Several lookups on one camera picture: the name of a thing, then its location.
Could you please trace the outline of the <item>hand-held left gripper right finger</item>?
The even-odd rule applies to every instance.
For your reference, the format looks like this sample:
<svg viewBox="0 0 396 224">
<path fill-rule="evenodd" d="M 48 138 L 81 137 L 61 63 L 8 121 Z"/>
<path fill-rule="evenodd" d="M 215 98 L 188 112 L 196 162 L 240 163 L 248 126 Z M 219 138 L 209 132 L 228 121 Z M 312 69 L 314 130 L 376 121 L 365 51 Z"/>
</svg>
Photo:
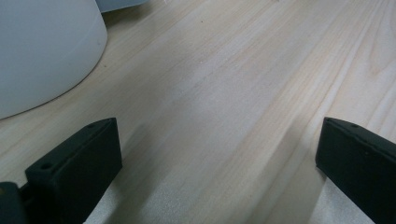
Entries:
<svg viewBox="0 0 396 224">
<path fill-rule="evenodd" d="M 396 224 L 396 144 L 357 124 L 326 118 L 316 165 L 375 224 Z"/>
</svg>

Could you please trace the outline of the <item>white grey lidded trash can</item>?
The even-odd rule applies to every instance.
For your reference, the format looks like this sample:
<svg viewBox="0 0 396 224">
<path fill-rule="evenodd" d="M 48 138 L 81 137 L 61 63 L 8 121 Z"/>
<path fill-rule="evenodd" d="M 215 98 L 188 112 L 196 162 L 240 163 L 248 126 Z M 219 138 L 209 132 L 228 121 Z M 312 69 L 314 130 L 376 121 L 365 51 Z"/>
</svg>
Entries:
<svg viewBox="0 0 396 224">
<path fill-rule="evenodd" d="M 0 0 L 0 119 L 74 88 L 106 40 L 95 0 Z"/>
</svg>

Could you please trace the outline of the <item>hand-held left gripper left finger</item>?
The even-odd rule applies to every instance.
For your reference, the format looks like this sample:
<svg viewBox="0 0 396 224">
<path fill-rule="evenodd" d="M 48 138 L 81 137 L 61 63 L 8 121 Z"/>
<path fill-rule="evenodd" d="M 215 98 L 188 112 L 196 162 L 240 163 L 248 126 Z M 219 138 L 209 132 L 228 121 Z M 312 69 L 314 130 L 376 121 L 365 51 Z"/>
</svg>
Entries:
<svg viewBox="0 0 396 224">
<path fill-rule="evenodd" d="M 121 168 L 117 120 L 83 127 L 25 171 L 37 224 L 82 224 Z"/>
</svg>

